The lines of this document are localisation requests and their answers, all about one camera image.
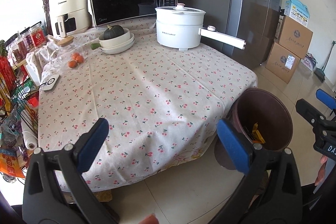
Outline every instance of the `white bowl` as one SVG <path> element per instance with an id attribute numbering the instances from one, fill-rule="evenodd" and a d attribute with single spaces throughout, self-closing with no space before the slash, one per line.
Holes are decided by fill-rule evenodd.
<path id="1" fill-rule="evenodd" d="M 133 46 L 133 44 L 134 44 L 134 39 L 128 45 L 125 45 L 125 46 L 120 47 L 120 48 L 116 48 L 114 50 L 102 51 L 102 52 L 105 53 L 105 54 L 118 54 L 118 53 L 121 53 L 121 52 L 124 52 L 124 51 L 128 50 L 130 47 Z"/>
<path id="2" fill-rule="evenodd" d="M 115 37 L 112 39 L 107 39 L 107 40 L 103 40 L 103 34 L 99 37 L 99 43 L 102 47 L 115 47 L 118 46 L 124 42 L 126 42 L 127 40 L 129 40 L 131 38 L 131 34 L 129 32 L 129 29 L 127 28 L 123 28 L 124 29 L 124 34 L 119 36 L 119 37 Z"/>
<path id="3" fill-rule="evenodd" d="M 117 49 L 117 48 L 126 46 L 126 45 L 130 44 L 130 43 L 134 40 L 134 34 L 133 34 L 133 33 L 130 33 L 130 36 L 131 36 L 131 38 L 128 39 L 127 41 L 125 41 L 124 43 L 121 43 L 121 44 L 116 45 L 116 46 L 114 46 L 114 47 L 101 47 L 100 49 L 101 49 L 102 51 L 110 51 L 110 50 L 114 50 L 114 49 Z"/>

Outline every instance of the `glass vase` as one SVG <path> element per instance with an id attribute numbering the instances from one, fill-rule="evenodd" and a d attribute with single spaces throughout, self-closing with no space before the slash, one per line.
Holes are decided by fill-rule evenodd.
<path id="1" fill-rule="evenodd" d="M 45 22 L 46 32 L 49 35 L 53 35 L 53 31 L 51 29 L 50 14 L 49 14 L 49 3 L 46 3 L 45 5 L 43 5 L 43 11 L 44 11 L 44 22 Z"/>

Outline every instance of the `blue gripper pad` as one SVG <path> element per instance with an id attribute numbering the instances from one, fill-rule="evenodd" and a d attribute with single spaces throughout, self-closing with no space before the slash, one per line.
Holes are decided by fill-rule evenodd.
<path id="1" fill-rule="evenodd" d="M 239 139 L 235 136 L 237 133 L 235 133 L 227 123 L 228 122 L 219 120 L 217 125 L 217 135 L 236 169 L 239 172 L 244 173 L 244 175 L 247 175 L 250 169 L 249 156 L 241 145 Z"/>
<path id="2" fill-rule="evenodd" d="M 336 99 L 326 93 L 324 90 L 318 89 L 316 91 L 316 98 L 319 99 L 330 109 L 336 109 Z"/>
<path id="3" fill-rule="evenodd" d="M 106 119 L 100 118 L 96 124 L 91 128 L 91 130 L 94 130 L 91 137 L 78 153 L 77 170 L 80 174 L 87 172 L 90 169 L 97 153 L 109 134 L 109 123 Z"/>

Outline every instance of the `cream air fryer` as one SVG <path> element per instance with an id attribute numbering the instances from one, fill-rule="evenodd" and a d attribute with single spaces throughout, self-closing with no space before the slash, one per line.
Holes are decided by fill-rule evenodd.
<path id="1" fill-rule="evenodd" d="M 91 25 L 87 0 L 49 0 L 54 36 L 67 37 L 85 32 Z"/>

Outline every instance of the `cherry pattern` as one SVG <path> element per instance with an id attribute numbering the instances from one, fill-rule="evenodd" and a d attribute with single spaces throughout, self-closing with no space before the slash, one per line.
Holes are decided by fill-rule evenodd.
<path id="1" fill-rule="evenodd" d="M 90 57 L 59 72 L 56 89 L 40 94 L 39 146 L 44 151 L 75 143 L 100 117 L 109 121 L 109 135 L 83 173 L 91 189 L 124 186 L 199 158 L 219 119 L 244 90 L 257 85 L 252 71 L 206 45 L 181 52 L 158 44 L 154 22 L 120 22 L 134 33 L 135 43 L 116 55 L 90 49 L 103 28 L 88 30 L 86 37 L 74 35 Z M 27 59 L 37 67 L 43 57 Z M 48 60 L 43 66 L 42 80 L 54 73 Z M 57 177 L 68 190 L 62 175 Z"/>

